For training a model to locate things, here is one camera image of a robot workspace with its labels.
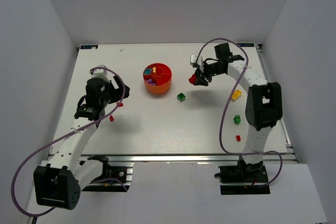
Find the green lego piece right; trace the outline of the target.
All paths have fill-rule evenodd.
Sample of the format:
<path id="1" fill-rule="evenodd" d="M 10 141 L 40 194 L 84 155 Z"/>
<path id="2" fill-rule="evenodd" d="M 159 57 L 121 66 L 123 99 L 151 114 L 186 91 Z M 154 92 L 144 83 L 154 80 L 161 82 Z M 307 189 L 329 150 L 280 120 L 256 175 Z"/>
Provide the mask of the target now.
<path id="1" fill-rule="evenodd" d="M 240 122 L 241 122 L 241 117 L 240 117 L 240 115 L 235 115 L 235 116 L 234 116 L 234 123 L 235 123 L 235 124 L 240 124 Z"/>

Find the red rounded lego piece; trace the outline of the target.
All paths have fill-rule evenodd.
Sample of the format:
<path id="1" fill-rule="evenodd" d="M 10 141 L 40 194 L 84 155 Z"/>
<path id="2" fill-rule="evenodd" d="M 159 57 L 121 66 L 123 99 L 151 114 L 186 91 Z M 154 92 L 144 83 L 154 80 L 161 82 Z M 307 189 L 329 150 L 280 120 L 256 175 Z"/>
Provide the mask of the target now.
<path id="1" fill-rule="evenodd" d="M 193 74 L 188 80 L 190 84 L 194 85 L 195 82 L 197 81 L 197 76 Z"/>

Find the light blue lego brick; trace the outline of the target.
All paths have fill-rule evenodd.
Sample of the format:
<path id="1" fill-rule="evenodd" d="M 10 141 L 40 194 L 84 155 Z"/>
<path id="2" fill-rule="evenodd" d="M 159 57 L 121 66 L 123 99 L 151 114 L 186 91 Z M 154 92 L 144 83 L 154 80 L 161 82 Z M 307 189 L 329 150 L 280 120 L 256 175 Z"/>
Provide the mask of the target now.
<path id="1" fill-rule="evenodd" d="M 144 75 L 151 75 L 151 72 L 152 72 L 152 69 L 150 68 L 150 69 L 145 69 L 144 70 Z"/>

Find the right corner label sticker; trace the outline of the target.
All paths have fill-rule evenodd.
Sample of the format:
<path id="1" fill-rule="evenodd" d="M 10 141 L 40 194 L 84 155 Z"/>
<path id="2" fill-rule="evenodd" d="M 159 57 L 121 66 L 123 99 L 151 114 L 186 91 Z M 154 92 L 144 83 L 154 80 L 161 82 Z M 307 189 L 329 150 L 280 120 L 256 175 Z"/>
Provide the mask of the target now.
<path id="1" fill-rule="evenodd" d="M 254 47 L 254 43 L 246 42 L 246 43 L 237 43 L 240 47 Z"/>

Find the orange round divided container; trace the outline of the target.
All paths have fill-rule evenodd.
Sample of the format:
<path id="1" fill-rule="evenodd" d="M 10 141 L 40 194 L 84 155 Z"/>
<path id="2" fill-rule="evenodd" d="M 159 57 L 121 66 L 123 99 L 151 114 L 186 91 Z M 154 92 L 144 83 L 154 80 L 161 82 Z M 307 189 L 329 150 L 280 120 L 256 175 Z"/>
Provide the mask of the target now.
<path id="1" fill-rule="evenodd" d="M 163 63 L 152 63 L 145 67 L 145 69 L 157 68 L 157 76 L 151 72 L 151 75 L 144 75 L 143 80 L 144 85 L 148 93 L 154 95 L 161 95 L 167 93 L 172 84 L 172 71 L 171 69 Z M 156 87 L 150 86 L 146 83 L 148 79 L 152 79 L 156 83 Z"/>

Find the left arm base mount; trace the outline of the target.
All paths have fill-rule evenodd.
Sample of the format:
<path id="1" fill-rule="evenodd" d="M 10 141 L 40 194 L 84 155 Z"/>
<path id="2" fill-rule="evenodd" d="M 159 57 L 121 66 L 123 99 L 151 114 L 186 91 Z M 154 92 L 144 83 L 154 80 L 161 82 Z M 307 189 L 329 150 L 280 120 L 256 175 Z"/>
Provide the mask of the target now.
<path id="1" fill-rule="evenodd" d="M 99 161 L 103 164 L 102 174 L 95 178 L 83 191 L 126 193 L 132 181 L 133 167 L 131 164 L 110 162 L 102 155 L 91 155 L 88 161 Z"/>

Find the corner label sticker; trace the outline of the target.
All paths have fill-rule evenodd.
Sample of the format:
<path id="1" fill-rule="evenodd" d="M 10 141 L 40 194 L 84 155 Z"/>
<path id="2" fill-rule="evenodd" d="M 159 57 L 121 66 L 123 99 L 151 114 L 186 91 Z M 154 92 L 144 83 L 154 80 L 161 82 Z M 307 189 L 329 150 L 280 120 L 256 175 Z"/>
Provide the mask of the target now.
<path id="1" fill-rule="evenodd" d="M 246 42 L 246 43 L 237 43 L 240 47 L 254 47 L 254 43 Z"/>
<path id="2" fill-rule="evenodd" d="M 81 45 L 80 50 L 91 50 L 91 49 L 97 49 L 98 45 Z"/>

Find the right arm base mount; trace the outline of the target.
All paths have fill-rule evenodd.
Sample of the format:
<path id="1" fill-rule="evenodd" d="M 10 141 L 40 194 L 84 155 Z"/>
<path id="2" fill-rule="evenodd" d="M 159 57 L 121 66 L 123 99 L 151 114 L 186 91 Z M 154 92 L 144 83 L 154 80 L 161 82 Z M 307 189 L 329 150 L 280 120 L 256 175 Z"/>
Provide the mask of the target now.
<path id="1" fill-rule="evenodd" d="M 214 175 L 220 181 L 221 195 L 269 195 L 268 175 L 263 161 L 246 164 L 240 158 L 235 166 L 219 166 Z"/>

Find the left corner label sticker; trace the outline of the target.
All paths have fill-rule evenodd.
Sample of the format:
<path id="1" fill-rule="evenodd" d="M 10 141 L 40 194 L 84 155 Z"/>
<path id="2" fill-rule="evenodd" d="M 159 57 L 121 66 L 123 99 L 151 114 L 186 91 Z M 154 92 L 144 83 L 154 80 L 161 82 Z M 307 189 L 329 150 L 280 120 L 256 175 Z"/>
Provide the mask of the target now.
<path id="1" fill-rule="evenodd" d="M 80 50 L 91 50 L 91 49 L 97 49 L 98 45 L 81 45 Z"/>

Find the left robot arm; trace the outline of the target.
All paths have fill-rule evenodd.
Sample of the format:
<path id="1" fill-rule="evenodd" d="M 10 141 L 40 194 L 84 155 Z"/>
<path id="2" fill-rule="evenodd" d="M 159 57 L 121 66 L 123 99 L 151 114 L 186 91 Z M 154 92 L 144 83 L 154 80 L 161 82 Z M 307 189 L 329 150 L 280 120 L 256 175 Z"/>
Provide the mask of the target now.
<path id="1" fill-rule="evenodd" d="M 86 94 L 80 98 L 74 114 L 71 136 L 67 136 L 56 154 L 34 171 L 34 187 L 38 205 L 72 210 L 76 207 L 81 191 L 94 180 L 106 179 L 108 160 L 104 156 L 79 159 L 90 138 L 106 117 L 105 108 L 120 103 L 129 96 L 129 87 L 113 77 L 117 86 L 105 73 L 93 74 L 87 81 Z"/>

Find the green square lego brick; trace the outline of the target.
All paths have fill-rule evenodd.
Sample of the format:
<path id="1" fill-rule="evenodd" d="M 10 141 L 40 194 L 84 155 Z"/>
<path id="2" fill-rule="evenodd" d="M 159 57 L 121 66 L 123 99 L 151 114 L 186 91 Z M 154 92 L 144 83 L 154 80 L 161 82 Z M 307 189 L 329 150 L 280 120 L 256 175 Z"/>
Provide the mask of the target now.
<path id="1" fill-rule="evenodd" d="M 185 99 L 186 99 L 186 96 L 183 94 L 183 93 L 179 93 L 177 95 L 177 99 L 180 101 L 180 102 L 183 102 Z"/>

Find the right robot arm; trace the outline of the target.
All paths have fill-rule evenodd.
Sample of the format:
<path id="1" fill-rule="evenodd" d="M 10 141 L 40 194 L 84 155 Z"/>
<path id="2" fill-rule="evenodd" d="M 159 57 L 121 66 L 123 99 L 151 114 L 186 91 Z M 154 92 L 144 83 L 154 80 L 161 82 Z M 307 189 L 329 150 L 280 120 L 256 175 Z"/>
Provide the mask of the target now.
<path id="1" fill-rule="evenodd" d="M 247 53 L 240 55 L 231 52 L 229 41 L 215 46 L 216 58 L 208 63 L 200 54 L 190 57 L 195 68 L 189 82 L 194 86 L 208 86 L 212 78 L 226 74 L 236 80 L 247 93 L 245 118 L 249 124 L 244 149 L 240 156 L 247 165 L 262 162 L 268 135 L 282 118 L 281 86 L 268 82 L 249 68 Z"/>

